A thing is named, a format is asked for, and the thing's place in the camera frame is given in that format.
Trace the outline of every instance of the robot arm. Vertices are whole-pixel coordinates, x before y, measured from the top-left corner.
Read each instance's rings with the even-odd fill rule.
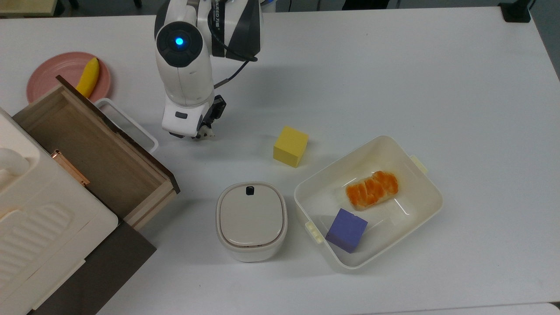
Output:
[[[201,126],[219,118],[211,117],[216,104],[210,54],[256,60],[261,27],[257,0],[168,0],[162,5],[154,33],[166,93],[163,129],[179,137],[197,137]]]

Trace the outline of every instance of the wooden drawer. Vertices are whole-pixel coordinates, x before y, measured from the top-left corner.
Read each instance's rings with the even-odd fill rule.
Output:
[[[89,191],[136,230],[169,203],[173,174],[62,77],[13,116],[49,154],[60,150],[90,183]]]

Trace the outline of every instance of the grey floor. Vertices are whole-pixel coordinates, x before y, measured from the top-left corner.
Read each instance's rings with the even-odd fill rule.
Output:
[[[115,16],[154,15],[164,0],[142,0],[136,8],[133,0],[78,0],[80,7],[72,10],[68,0],[61,0],[66,10],[61,16]],[[277,12],[287,12],[292,1],[292,12],[316,11],[320,1],[321,11],[338,11],[344,0],[278,0]],[[401,0],[399,8],[436,7],[487,7],[498,2],[514,0]],[[390,0],[388,8],[396,8],[397,0]],[[547,48],[548,54],[560,77],[560,0],[536,0],[531,15]]]

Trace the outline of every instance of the white appliance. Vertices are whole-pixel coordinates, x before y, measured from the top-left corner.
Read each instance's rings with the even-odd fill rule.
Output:
[[[25,315],[118,219],[1,108],[0,131],[0,314]]]

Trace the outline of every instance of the white container with lid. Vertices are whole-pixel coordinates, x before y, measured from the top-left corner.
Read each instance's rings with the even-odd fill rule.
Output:
[[[280,249],[287,219],[286,202],[274,186],[239,183],[228,187],[218,199],[216,232],[235,259],[262,261]]]

